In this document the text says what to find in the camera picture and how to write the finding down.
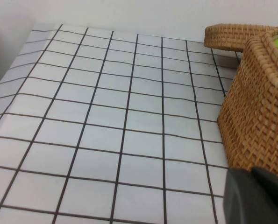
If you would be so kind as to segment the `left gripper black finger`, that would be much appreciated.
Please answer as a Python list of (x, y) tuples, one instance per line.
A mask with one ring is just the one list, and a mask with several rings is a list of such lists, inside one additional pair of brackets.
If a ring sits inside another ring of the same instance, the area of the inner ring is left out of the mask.
[(227, 224), (278, 224), (278, 176), (260, 167), (230, 168), (223, 210)]

